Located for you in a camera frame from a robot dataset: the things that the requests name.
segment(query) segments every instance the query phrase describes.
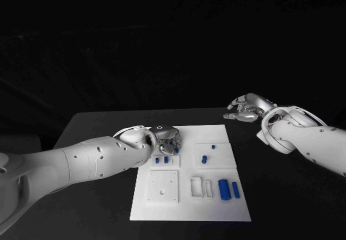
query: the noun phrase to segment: black background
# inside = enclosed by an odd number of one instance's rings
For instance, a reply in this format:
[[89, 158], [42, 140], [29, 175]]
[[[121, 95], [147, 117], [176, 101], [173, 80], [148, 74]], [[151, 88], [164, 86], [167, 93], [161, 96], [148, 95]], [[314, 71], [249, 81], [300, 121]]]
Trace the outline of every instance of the black background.
[[342, 1], [3, 4], [0, 131], [50, 149], [76, 113], [226, 107], [247, 93], [345, 129], [345, 22]]

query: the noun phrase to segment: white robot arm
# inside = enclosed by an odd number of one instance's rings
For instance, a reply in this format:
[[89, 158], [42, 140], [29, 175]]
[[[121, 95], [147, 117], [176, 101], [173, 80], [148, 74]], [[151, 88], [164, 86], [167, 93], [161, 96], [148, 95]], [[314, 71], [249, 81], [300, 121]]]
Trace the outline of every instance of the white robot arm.
[[226, 108], [231, 110], [236, 105], [236, 113], [223, 114], [225, 119], [252, 123], [261, 117], [257, 136], [262, 142], [284, 154], [297, 149], [311, 162], [346, 177], [345, 130], [327, 126], [303, 108], [278, 107], [254, 93], [236, 98]]
[[140, 125], [59, 149], [0, 153], [0, 235], [45, 195], [140, 167], [157, 145], [164, 155], [177, 154], [182, 137], [174, 127], [148, 130]]

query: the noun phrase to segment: small blue object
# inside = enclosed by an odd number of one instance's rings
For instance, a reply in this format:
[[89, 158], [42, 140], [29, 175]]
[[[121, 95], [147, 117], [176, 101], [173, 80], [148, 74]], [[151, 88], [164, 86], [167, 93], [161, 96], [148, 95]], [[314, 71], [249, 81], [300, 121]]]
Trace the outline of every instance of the small blue object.
[[203, 164], [208, 163], [208, 156], [203, 156], [203, 158], [202, 158], [202, 163], [203, 163]]
[[235, 181], [232, 182], [232, 190], [234, 190], [235, 198], [239, 199], [241, 196], [239, 196], [239, 192], [238, 192], [238, 187], [236, 187], [236, 182]]
[[229, 182], [226, 179], [218, 181], [219, 195], [222, 200], [231, 200]]

